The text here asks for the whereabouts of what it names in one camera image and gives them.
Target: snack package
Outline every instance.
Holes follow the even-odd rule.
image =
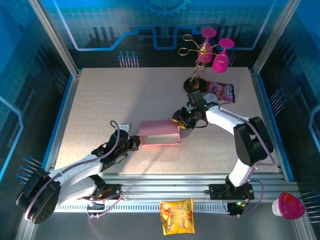
[[[160,218],[163,235],[194,234],[194,200],[162,201]]]
[[[232,84],[207,81],[206,86],[207,86],[206,93],[215,94],[220,100],[232,101],[232,102],[236,101],[235,89]]]

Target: yellow snack bag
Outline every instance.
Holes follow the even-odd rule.
[[[163,234],[194,234],[194,200],[160,202]]]

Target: wooden tabletop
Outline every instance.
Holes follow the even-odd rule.
[[[72,164],[107,142],[115,131],[109,124],[132,123],[132,135],[141,122],[171,119],[186,106],[183,83],[193,67],[84,68],[74,97],[55,168]],[[225,109],[244,117],[262,118],[250,73],[230,67],[218,74],[210,68],[207,81],[234,85],[235,103]],[[221,127],[181,130],[181,144],[140,147],[106,173],[230,173],[236,162],[234,136]],[[260,167],[274,173],[278,168]]]

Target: pink box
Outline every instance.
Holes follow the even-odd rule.
[[[144,147],[180,144],[180,129],[172,120],[143,121],[137,135]]]

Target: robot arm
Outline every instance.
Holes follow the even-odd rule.
[[[234,135],[238,160],[225,180],[225,190],[231,196],[249,182],[257,168],[256,165],[268,156],[258,138],[254,136],[248,122],[257,130],[270,153],[273,151],[273,145],[261,118],[237,115],[225,110],[214,101],[207,102],[210,99],[208,94],[204,98],[200,91],[190,93],[188,109],[183,107],[176,111],[172,120],[179,122],[179,126],[184,129],[196,128],[196,123],[203,120],[206,123],[204,127],[208,123],[215,124]]]
[[[26,218],[34,224],[40,224],[54,212],[57,206],[66,201],[79,198],[99,200],[118,194],[120,186],[110,187],[97,174],[116,164],[117,159],[125,158],[128,152],[139,150],[140,138],[129,136],[130,124],[120,125],[119,128],[118,144],[108,156],[90,161],[105,155],[114,147],[117,140],[117,130],[111,135],[109,142],[102,144],[85,158],[73,163],[72,169],[52,181],[36,199]],[[39,168],[23,187],[17,197],[16,204],[26,211],[40,188],[68,167],[50,172]]]

